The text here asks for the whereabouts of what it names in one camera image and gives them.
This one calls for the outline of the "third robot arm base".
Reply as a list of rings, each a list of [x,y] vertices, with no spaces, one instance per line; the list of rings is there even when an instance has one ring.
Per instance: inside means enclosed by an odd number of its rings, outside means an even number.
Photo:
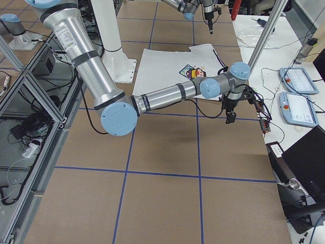
[[[13,36],[9,47],[19,51],[33,50],[41,37],[38,34],[29,34],[18,16],[12,13],[1,15],[1,36],[5,35]]]

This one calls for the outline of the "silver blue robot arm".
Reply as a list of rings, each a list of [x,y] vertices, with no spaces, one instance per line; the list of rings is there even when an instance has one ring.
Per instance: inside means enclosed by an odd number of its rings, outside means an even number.
[[[213,0],[162,0],[162,2],[176,9],[187,20],[193,20],[194,14],[201,6],[203,21],[208,26],[211,35],[213,25],[221,15],[221,7],[217,5],[217,1]]]
[[[186,82],[142,94],[126,96],[111,78],[99,53],[95,50],[83,24],[77,1],[28,1],[45,27],[52,30],[71,64],[94,98],[94,108],[101,117],[102,127],[113,136],[132,132],[138,117],[145,112],[168,107],[192,97],[224,96],[225,102],[236,107],[243,98],[242,90],[251,68],[243,62],[214,77],[189,78]]]

